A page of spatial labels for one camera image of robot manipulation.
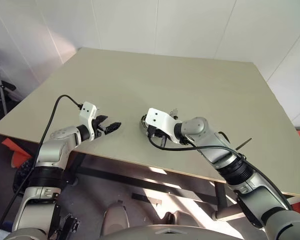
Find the white wall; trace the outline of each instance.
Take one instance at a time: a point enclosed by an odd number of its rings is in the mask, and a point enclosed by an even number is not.
[[[20,96],[80,47],[253,62],[300,126],[300,0],[0,0],[2,74]]]

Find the black cable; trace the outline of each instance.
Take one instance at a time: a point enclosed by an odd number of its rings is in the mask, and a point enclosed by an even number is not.
[[[161,150],[165,150],[165,151],[190,151],[190,150],[200,150],[200,149],[223,149],[223,150],[227,150],[230,153],[233,153],[234,155],[236,155],[237,157],[241,157],[239,155],[239,153],[237,153],[235,150],[226,147],[226,146],[217,146],[217,145],[207,145],[207,146],[194,146],[194,147],[181,147],[181,148],[168,148],[168,147],[162,147],[159,146],[157,144],[155,144],[151,137],[148,137],[149,142],[155,146],[157,149],[161,149]]]
[[[25,177],[25,179],[23,180],[23,182],[21,183],[21,185],[19,186],[19,188],[17,189],[17,191],[14,193],[14,195],[13,195],[13,197],[11,198],[11,200],[10,200],[8,206],[5,208],[4,213],[2,214],[1,219],[0,219],[0,229],[1,229],[2,225],[3,225],[3,223],[4,223],[4,220],[5,220],[5,218],[6,218],[7,214],[8,214],[8,212],[9,212],[9,210],[10,210],[12,204],[13,204],[14,201],[16,200],[16,198],[17,198],[17,196],[18,196],[20,190],[22,189],[22,187],[23,187],[23,185],[25,184],[25,182],[27,181],[27,179],[30,177],[30,175],[31,175],[31,173],[33,172],[33,170],[35,169],[35,165],[36,165],[36,162],[37,162],[37,158],[38,158],[38,156],[39,156],[40,148],[41,148],[42,144],[44,143],[44,140],[45,140],[45,138],[46,138],[46,135],[47,135],[47,132],[48,132],[48,130],[49,130],[49,127],[50,127],[50,125],[51,125],[51,123],[52,123],[52,120],[53,120],[53,118],[54,118],[54,116],[55,116],[55,113],[56,113],[56,110],[57,110],[58,103],[59,103],[60,99],[62,99],[63,97],[66,97],[66,98],[70,99],[70,100],[71,100],[71,101],[72,101],[79,109],[82,108],[82,104],[78,104],[78,103],[77,103],[72,97],[70,97],[69,95],[63,94],[63,95],[61,95],[61,96],[59,96],[59,97],[57,98],[57,100],[55,101],[55,104],[54,104],[54,107],[53,107],[53,110],[52,110],[50,119],[49,119],[49,121],[48,121],[48,124],[47,124],[46,127],[45,127],[45,130],[44,130],[43,135],[42,135],[42,137],[41,137],[41,140],[40,140],[40,142],[39,142],[38,148],[37,148],[37,150],[36,150],[32,168],[31,168],[30,172],[28,173],[28,175],[27,175],[27,176]]]
[[[277,192],[277,194],[280,196],[280,198],[282,199],[283,203],[286,205],[286,207],[288,208],[288,210],[293,210],[290,203],[288,202],[288,200],[286,199],[286,197],[282,194],[282,192],[279,190],[279,188],[262,172],[260,171],[258,168],[256,168],[254,165],[252,165],[250,162],[248,162],[246,160],[245,157],[242,157],[242,155],[240,153],[237,153],[236,151],[234,151],[233,149],[229,148],[229,147],[225,147],[225,146],[213,146],[213,145],[206,145],[206,146],[196,146],[194,145],[192,142],[187,141],[188,144],[190,144],[193,147],[184,147],[184,148],[166,148],[166,147],[161,147],[157,144],[155,144],[151,137],[148,137],[150,143],[155,146],[158,149],[161,150],[166,150],[166,151],[188,151],[188,150],[200,150],[200,149],[224,149],[227,150],[233,154],[235,154],[238,158],[241,158],[243,160],[243,162],[245,162],[247,165],[249,165],[253,170],[255,170],[257,173],[259,173],[266,181],[269,182],[269,184],[273,187],[273,189]]]

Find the floor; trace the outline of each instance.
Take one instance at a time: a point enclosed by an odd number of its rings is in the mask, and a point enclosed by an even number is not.
[[[0,216],[13,195],[12,182],[15,169],[11,168],[12,152],[1,144],[5,139],[0,136]],[[26,147],[34,151],[36,145],[25,143]],[[84,160],[85,167],[96,168],[102,171],[120,173],[138,179],[147,179],[159,183],[173,184],[179,188],[200,189],[202,193],[214,194],[212,183],[198,178],[187,178],[175,173],[162,174],[156,169],[149,170],[147,167],[139,167],[129,163],[121,163],[114,160],[95,158],[88,156]],[[132,193],[146,195],[148,198],[160,200],[161,204],[149,203],[132,199]],[[226,194],[232,201],[235,199],[233,193],[227,189]],[[189,198],[176,197],[158,191],[142,189],[126,185],[116,181],[101,178],[78,175],[78,183],[75,186],[67,186],[62,192],[59,204],[62,206],[61,215],[65,217],[68,213],[73,214],[80,220],[78,231],[71,239],[97,239],[100,236],[103,215],[107,207],[123,201],[126,207],[131,227],[140,225],[151,225],[160,222],[165,212],[182,210],[192,214],[200,227],[229,234],[247,240],[266,240],[265,233],[255,229],[248,220],[243,217],[228,222],[213,221],[209,211],[215,209],[213,205],[197,203]],[[21,198],[18,197],[12,206],[6,221],[13,222],[17,213]]]

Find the robotic arm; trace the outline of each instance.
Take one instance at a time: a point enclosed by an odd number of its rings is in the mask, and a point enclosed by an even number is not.
[[[100,137],[102,132],[107,135],[121,125],[120,122],[115,122],[108,127],[103,127],[101,123],[107,116],[97,116],[97,114],[97,107],[85,102],[79,115],[81,125],[69,126],[53,132],[50,140],[42,145],[15,217],[12,233],[6,240],[56,239],[60,221],[60,206],[57,205],[57,198],[61,193],[63,172],[70,152],[82,142],[92,141]],[[70,228],[75,230],[79,222],[73,218],[70,224],[72,225]]]
[[[145,122],[150,142],[160,132],[177,144],[190,144],[226,180],[238,198],[238,204],[248,220],[257,228],[264,228],[269,240],[300,239],[300,214],[291,207],[278,188],[246,157],[231,148],[224,135],[215,132],[203,117],[180,121],[176,117],[150,108]]]

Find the table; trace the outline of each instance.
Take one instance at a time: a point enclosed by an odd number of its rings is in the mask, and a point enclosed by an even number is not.
[[[95,104],[108,123],[122,122],[78,152],[224,183],[198,152],[160,151],[140,130],[149,108],[177,108],[180,120],[205,117],[233,147],[251,137],[240,152],[284,193],[300,197],[300,138],[250,62],[82,48],[0,121],[0,134],[39,142],[61,94]],[[78,109],[65,99],[49,133],[79,124]]]

